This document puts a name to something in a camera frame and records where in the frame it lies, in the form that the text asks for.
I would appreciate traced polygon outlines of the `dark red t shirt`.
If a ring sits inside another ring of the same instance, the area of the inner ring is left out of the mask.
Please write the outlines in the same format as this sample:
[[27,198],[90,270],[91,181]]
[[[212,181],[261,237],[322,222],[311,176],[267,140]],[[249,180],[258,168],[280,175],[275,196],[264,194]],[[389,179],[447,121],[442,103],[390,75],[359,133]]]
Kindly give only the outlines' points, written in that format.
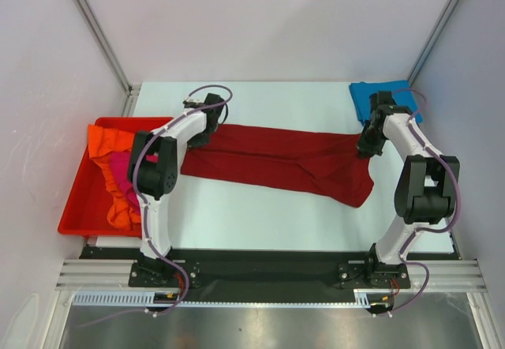
[[368,159],[357,134],[224,125],[185,155],[184,175],[329,197],[353,208],[370,196]]

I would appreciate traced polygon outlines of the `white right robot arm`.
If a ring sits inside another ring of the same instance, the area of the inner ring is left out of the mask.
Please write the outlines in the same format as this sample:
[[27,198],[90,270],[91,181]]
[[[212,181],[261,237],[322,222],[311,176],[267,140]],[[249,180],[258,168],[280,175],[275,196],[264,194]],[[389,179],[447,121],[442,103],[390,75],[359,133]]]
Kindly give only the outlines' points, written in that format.
[[374,287],[391,279],[391,265],[405,263],[422,234],[449,232],[460,215],[459,160],[429,141],[417,114],[398,105],[392,92],[378,91],[370,95],[370,117],[357,142],[361,158],[380,156],[390,141],[403,160],[394,195],[396,216],[372,247],[376,260],[364,267],[365,280]]

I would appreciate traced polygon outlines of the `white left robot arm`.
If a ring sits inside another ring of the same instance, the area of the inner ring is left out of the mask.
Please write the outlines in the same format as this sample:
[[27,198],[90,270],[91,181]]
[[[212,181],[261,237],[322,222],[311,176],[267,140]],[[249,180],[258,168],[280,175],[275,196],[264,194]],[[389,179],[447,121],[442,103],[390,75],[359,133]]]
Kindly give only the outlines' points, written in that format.
[[140,206],[140,251],[155,259],[148,264],[146,277],[157,286],[167,285],[174,276],[173,265],[160,258],[172,249],[166,219],[183,160],[189,148],[210,142],[221,115],[228,114],[229,101],[211,92],[202,101],[186,99],[179,116],[134,135],[127,176]]

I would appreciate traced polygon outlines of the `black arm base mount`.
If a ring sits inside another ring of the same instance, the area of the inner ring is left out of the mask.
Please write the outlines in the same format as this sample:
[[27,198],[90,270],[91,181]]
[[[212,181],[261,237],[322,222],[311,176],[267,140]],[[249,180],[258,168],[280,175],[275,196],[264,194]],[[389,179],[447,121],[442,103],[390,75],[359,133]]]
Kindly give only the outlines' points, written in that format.
[[[189,279],[189,288],[201,286],[200,264],[198,262],[176,260],[174,263],[185,270]],[[128,285],[137,288],[176,287],[180,280],[182,280],[184,287],[186,282],[181,270],[165,261],[148,258],[146,261],[135,260],[133,262]]]

